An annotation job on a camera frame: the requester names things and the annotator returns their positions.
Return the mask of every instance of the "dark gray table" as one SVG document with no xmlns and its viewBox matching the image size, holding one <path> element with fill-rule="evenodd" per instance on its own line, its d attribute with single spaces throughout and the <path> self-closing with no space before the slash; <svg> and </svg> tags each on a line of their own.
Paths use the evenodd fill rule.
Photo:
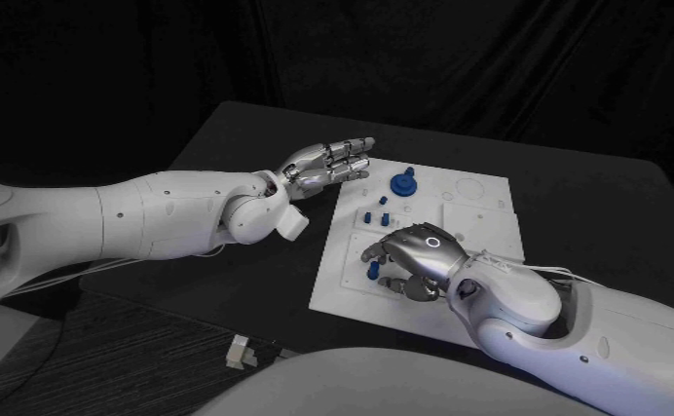
<svg viewBox="0 0 674 416">
<path fill-rule="evenodd" d="M 224 102 L 171 170 L 274 170 L 299 148 L 372 136 L 369 156 L 508 177 L 526 261 L 565 266 L 674 306 L 674 190 L 649 162 Z M 212 258 L 146 261 L 83 277 L 125 298 L 300 351 L 374 346 L 454 359 L 538 383 L 476 350 L 310 311 L 338 187 L 296 203 L 309 225 Z"/>
</svg>

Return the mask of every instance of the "floor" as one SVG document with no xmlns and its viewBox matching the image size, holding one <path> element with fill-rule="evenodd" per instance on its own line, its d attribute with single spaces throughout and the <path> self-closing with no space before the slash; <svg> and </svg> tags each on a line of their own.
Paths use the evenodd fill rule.
<svg viewBox="0 0 674 416">
<path fill-rule="evenodd" d="M 282 351 L 251 339 L 257 367 L 233 369 L 233 336 L 83 292 L 64 320 L 41 319 L 0 362 L 0 414 L 188 415 Z"/>
</svg>

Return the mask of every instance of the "white board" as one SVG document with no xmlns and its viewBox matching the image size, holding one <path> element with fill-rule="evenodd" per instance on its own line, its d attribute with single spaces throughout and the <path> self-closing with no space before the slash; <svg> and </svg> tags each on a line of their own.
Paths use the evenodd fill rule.
<svg viewBox="0 0 674 416">
<path fill-rule="evenodd" d="M 414 302 L 365 277 L 362 250 L 391 231 L 427 222 L 457 237 L 467 253 L 483 248 L 524 262 L 519 226 L 512 210 L 508 179 L 369 158 L 369 177 L 341 184 L 325 249 L 307 307 L 450 343 L 476 347 L 443 300 Z M 398 197 L 390 178 L 414 168 L 417 192 Z M 384 206 L 380 197 L 387 197 Z M 365 212 L 371 221 L 364 223 Z M 380 225 L 381 213 L 390 224 Z M 407 278 L 391 262 L 378 277 Z"/>
</svg>

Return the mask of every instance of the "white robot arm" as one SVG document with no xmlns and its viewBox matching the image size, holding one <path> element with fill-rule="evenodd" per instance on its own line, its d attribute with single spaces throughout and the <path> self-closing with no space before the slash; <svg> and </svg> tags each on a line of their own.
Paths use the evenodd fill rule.
<svg viewBox="0 0 674 416">
<path fill-rule="evenodd" d="M 476 346 L 560 391 L 614 415 L 668 415 L 674 407 L 674 309 L 583 281 L 552 284 L 424 223 L 392 232 L 362 261 L 394 261 L 407 280 L 380 284 L 417 301 L 444 291 Z M 547 330 L 565 320 L 562 336 Z"/>
<path fill-rule="evenodd" d="M 316 144 L 276 172 L 174 170 L 104 187 L 0 186 L 0 297 L 73 263 L 204 254 L 273 229 L 293 241 L 309 221 L 290 201 L 367 177 L 372 143 Z"/>
</svg>

